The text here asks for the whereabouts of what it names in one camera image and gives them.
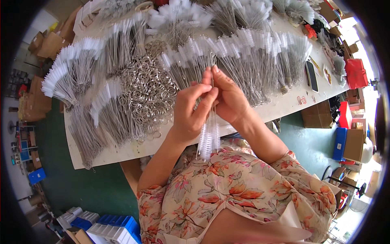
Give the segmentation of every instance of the red plastic box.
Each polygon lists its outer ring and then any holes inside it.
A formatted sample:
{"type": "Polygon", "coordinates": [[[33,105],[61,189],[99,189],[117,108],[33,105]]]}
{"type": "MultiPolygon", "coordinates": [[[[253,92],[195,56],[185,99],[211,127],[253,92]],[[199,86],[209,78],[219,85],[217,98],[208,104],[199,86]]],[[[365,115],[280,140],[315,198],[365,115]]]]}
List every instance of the red plastic box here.
{"type": "Polygon", "coordinates": [[[339,126],[341,128],[350,129],[352,125],[352,114],[351,114],[351,110],[349,109],[349,105],[347,101],[340,103],[339,111],[340,111],[339,126]]]}

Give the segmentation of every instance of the white table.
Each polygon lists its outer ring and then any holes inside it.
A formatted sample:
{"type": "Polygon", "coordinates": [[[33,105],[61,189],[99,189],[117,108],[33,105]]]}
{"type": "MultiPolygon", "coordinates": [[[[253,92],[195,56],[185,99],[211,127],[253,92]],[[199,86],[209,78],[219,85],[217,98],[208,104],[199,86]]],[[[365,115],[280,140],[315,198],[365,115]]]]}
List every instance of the white table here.
{"type": "MultiPolygon", "coordinates": [[[[300,27],[293,27],[289,22],[282,20],[276,13],[272,13],[272,15],[274,17],[274,23],[272,25],[272,29],[274,31],[284,31],[291,32],[297,35],[303,35],[300,27]]],[[[102,37],[103,34],[104,31],[102,31],[101,25],[98,25],[98,22],[94,22],[84,31],[84,36],[76,36],[74,42],[86,36],[102,37]]],[[[325,57],[320,44],[314,41],[311,42],[313,44],[313,49],[310,56],[315,60],[315,62],[320,66],[321,69],[325,64],[331,70],[331,65],[325,57]]],[[[267,122],[310,107],[315,103],[322,102],[349,89],[348,85],[345,85],[345,87],[341,87],[337,83],[336,78],[333,75],[331,76],[331,78],[332,86],[328,84],[328,81],[325,78],[317,74],[319,93],[311,91],[309,86],[307,84],[304,84],[300,89],[294,87],[286,95],[273,98],[270,104],[259,106],[255,108],[255,111],[261,116],[264,122],[267,122]],[[299,105],[297,96],[304,96],[306,98],[307,103],[299,105]]],[[[68,141],[69,152],[72,158],[73,167],[75,169],[82,169],[84,168],[84,166],[82,164],[80,152],[68,128],[70,124],[70,114],[65,112],[64,119],[66,137],[68,141]]],[[[236,132],[236,130],[229,123],[222,120],[221,118],[218,118],[218,123],[220,125],[221,136],[236,132]]],[[[105,148],[101,152],[101,154],[95,158],[92,165],[96,167],[100,165],[113,164],[116,162],[122,162],[125,160],[152,155],[161,146],[167,135],[167,132],[172,125],[173,124],[171,122],[169,122],[167,125],[161,125],[160,132],[162,136],[152,141],[146,140],[142,145],[139,145],[136,141],[133,141],[131,143],[126,144],[122,148],[119,148],[116,145],[112,145],[110,148],[105,148]]],[[[195,144],[197,142],[198,139],[191,142],[191,144],[195,144]]]]}

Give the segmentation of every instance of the pile of metal rings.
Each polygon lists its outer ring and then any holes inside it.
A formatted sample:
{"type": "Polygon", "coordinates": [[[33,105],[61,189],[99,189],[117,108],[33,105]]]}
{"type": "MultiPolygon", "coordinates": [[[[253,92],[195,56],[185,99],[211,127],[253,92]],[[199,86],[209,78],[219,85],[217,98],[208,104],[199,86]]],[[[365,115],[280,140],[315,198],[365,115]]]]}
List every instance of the pile of metal rings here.
{"type": "Polygon", "coordinates": [[[178,87],[158,69],[157,60],[148,55],[134,58],[119,78],[123,90],[119,110],[131,112],[134,123],[145,131],[145,138],[138,142],[161,137],[160,125],[172,119],[178,87]]]}
{"type": "Polygon", "coordinates": [[[167,43],[161,40],[162,34],[153,35],[153,41],[145,44],[145,49],[151,58],[156,58],[167,48],[167,43]]]}

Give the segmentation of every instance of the tape roll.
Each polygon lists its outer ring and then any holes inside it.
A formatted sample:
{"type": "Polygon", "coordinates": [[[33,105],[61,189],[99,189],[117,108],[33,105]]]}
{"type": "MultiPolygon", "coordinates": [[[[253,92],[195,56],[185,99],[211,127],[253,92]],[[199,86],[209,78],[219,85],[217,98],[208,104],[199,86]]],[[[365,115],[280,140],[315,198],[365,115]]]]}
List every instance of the tape roll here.
{"type": "Polygon", "coordinates": [[[154,5],[152,1],[147,1],[139,4],[135,7],[136,12],[148,12],[149,10],[154,9],[154,5]]]}

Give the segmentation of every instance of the woman's left hand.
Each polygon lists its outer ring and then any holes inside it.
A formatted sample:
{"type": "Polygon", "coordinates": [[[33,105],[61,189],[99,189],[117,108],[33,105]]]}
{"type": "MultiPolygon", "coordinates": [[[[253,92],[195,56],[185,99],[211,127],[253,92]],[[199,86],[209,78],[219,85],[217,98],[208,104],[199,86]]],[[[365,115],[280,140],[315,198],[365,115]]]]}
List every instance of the woman's left hand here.
{"type": "MultiPolygon", "coordinates": [[[[203,79],[211,79],[211,72],[206,71],[203,79]]],[[[218,96],[218,88],[208,84],[203,82],[203,84],[191,86],[177,93],[174,124],[170,132],[178,142],[188,144],[200,134],[202,125],[218,96]],[[195,101],[200,96],[202,100],[194,110],[195,101]]]]}

